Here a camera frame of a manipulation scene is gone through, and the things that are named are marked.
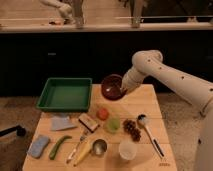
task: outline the blue sponge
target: blue sponge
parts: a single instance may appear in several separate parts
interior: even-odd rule
[[[34,158],[40,158],[42,152],[44,151],[44,148],[48,145],[49,142],[49,137],[39,135],[36,140],[31,144],[27,154]]]

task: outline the yellow food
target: yellow food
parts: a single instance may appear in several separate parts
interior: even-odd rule
[[[85,141],[80,148],[81,149],[75,158],[74,166],[77,166],[91,151],[92,146],[90,140]]]

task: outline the fork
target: fork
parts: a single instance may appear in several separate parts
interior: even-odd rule
[[[84,130],[81,137],[80,137],[80,140],[78,142],[78,144],[76,145],[76,147],[72,150],[72,152],[69,154],[67,160],[66,160],[66,163],[68,164],[72,159],[73,157],[75,156],[75,153],[77,152],[78,150],[78,147],[80,146],[80,144],[84,141],[84,139],[87,137],[89,131],[88,130]]]

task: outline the red bowl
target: red bowl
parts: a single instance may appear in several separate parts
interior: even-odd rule
[[[105,77],[101,82],[101,93],[109,100],[121,99],[126,91],[121,90],[122,76],[111,74]]]

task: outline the white cup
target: white cup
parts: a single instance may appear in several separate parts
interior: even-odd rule
[[[123,140],[119,144],[118,151],[124,161],[131,161],[137,154],[137,146],[130,140]]]

